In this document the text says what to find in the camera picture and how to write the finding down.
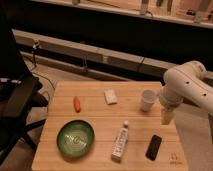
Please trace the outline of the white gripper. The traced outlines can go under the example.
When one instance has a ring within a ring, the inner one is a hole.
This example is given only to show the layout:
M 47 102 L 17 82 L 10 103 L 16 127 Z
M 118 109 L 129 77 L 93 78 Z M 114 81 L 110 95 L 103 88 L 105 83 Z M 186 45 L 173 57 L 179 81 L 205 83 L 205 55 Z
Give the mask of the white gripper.
M 161 123 L 168 125 L 174 117 L 173 108 L 177 108 L 182 102 L 183 97 L 168 87 L 163 87 L 159 93 L 159 101 L 164 107 L 161 110 Z

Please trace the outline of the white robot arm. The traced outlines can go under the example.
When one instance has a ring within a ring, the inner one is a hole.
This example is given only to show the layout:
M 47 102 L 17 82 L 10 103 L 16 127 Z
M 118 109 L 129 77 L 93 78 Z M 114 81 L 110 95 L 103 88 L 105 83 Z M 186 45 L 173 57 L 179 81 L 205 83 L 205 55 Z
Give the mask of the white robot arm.
M 203 82 L 205 66 L 190 61 L 168 69 L 163 76 L 165 85 L 159 92 L 161 124 L 168 125 L 174 117 L 174 109 L 186 98 L 213 117 L 213 87 Z

